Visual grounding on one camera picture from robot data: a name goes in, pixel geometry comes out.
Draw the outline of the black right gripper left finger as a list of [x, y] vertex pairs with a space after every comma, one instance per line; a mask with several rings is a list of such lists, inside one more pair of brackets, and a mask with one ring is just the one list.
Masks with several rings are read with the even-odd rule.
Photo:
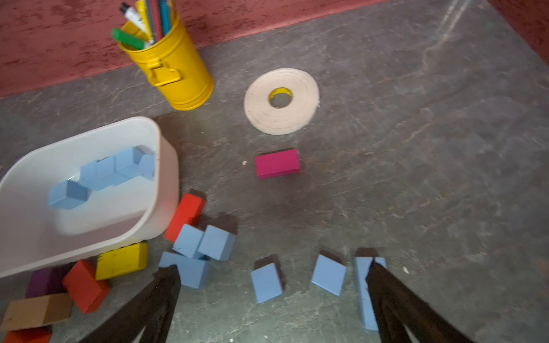
[[165, 342], [181, 289], [175, 265], [160, 268], [154, 279], [82, 342]]

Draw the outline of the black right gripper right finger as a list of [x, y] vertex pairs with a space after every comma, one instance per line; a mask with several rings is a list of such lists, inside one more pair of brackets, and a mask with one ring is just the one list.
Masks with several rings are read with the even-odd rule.
[[409, 332], [419, 342], [472, 342], [376, 261], [365, 281], [382, 343], [410, 342]]

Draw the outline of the light blue cube block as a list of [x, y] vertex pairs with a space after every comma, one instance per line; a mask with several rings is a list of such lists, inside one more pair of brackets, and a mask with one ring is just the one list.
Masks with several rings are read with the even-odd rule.
[[89, 189], [81, 184], [65, 180], [53, 186], [48, 193], [48, 205], [63, 210], [72, 210], [89, 198]]

